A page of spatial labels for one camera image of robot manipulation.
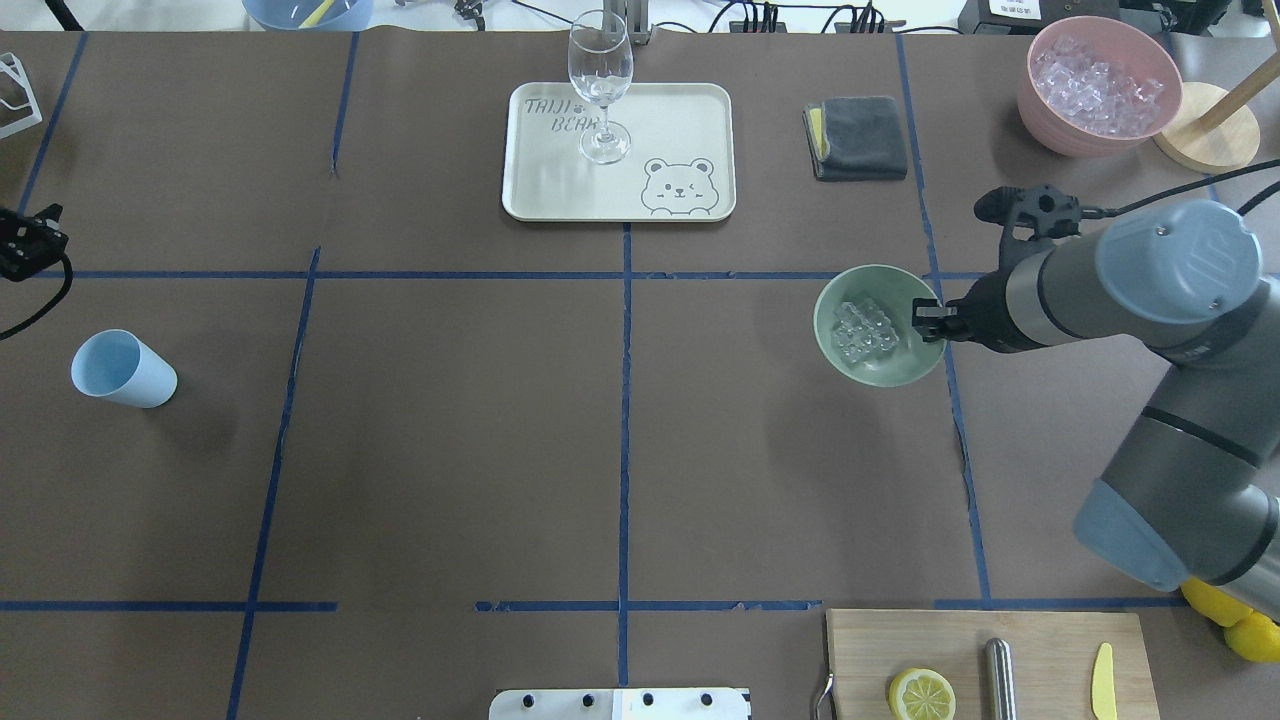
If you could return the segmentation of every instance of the blue bowl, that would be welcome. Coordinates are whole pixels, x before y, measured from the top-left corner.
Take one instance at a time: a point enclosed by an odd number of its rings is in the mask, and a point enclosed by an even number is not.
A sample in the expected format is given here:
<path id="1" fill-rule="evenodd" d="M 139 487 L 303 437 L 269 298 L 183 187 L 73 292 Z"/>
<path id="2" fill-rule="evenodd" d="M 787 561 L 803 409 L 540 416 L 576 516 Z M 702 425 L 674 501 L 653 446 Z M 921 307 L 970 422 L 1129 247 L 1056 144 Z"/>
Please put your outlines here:
<path id="1" fill-rule="evenodd" d="M 298 26 L 321 0 L 243 0 L 244 12 L 266 29 L 300 29 Z M 360 32 L 369 27 L 374 15 L 374 0 L 351 0 L 348 10 L 343 0 L 334 0 L 325 19 L 306 31 Z"/>

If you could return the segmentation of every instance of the green bowl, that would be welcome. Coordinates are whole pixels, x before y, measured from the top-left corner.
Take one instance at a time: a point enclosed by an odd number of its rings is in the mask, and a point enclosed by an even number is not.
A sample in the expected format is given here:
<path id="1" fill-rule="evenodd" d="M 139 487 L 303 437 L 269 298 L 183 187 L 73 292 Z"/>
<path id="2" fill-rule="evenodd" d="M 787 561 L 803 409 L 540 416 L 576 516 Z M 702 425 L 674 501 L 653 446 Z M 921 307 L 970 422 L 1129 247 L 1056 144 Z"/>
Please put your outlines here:
<path id="1" fill-rule="evenodd" d="M 883 357 L 873 357 L 850 366 L 832 341 L 836 329 L 836 307 L 841 302 L 870 297 L 888 315 L 897 331 L 899 343 Z M 840 273 L 822 288 L 813 306 L 813 334 L 822 355 L 845 377 L 876 387 L 899 387 L 923 378 L 942 359 L 946 341 L 924 342 L 911 328 L 911 300 L 938 296 L 920 278 L 892 265 L 860 265 Z"/>

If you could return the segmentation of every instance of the bear drawing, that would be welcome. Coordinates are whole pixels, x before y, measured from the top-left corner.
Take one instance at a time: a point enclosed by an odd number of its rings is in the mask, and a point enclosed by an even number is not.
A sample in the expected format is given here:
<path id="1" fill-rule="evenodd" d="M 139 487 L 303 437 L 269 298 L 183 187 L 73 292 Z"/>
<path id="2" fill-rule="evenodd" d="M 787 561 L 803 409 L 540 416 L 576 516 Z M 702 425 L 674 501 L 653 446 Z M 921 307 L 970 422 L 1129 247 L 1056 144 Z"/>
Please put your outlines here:
<path id="1" fill-rule="evenodd" d="M 668 165 L 662 158 L 644 164 L 649 182 L 640 201 L 653 215 L 710 215 L 719 202 L 712 183 L 712 161 L 698 158 L 687 165 Z"/>

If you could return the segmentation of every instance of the lemon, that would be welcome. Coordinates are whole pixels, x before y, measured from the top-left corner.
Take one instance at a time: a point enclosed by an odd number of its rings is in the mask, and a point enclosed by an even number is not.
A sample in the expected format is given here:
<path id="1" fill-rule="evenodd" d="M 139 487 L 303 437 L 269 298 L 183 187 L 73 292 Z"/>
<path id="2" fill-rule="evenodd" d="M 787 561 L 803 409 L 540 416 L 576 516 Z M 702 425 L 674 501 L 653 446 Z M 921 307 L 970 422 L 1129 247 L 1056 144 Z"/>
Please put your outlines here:
<path id="1" fill-rule="evenodd" d="M 1252 662 L 1280 662 L 1280 628 L 1261 612 L 1251 612 L 1222 632 L 1228 647 Z"/>
<path id="2" fill-rule="evenodd" d="M 956 714 L 956 693 L 942 675 L 911 667 L 890 683 L 888 706 L 897 720 L 951 720 Z"/>
<path id="3" fill-rule="evenodd" d="M 1248 605 L 1203 580 L 1192 578 L 1181 588 L 1183 597 L 1197 612 L 1224 628 L 1230 628 L 1253 612 Z"/>

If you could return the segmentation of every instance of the ice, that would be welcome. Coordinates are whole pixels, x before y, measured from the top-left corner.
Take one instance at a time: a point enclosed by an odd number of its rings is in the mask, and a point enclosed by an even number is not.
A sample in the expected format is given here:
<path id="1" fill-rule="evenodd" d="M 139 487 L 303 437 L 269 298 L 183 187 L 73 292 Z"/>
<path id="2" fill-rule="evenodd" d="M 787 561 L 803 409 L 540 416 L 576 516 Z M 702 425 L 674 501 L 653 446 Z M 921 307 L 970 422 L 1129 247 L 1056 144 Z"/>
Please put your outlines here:
<path id="1" fill-rule="evenodd" d="M 1155 78 L 1139 83 L 1123 64 L 1100 59 L 1089 44 L 1069 35 L 1032 60 L 1032 81 L 1068 122 L 1114 137 L 1146 135 L 1165 90 Z"/>
<path id="2" fill-rule="evenodd" d="M 888 355 L 897 347 L 897 329 L 874 300 L 842 302 L 836 307 L 836 319 L 831 337 L 849 366 Z"/>

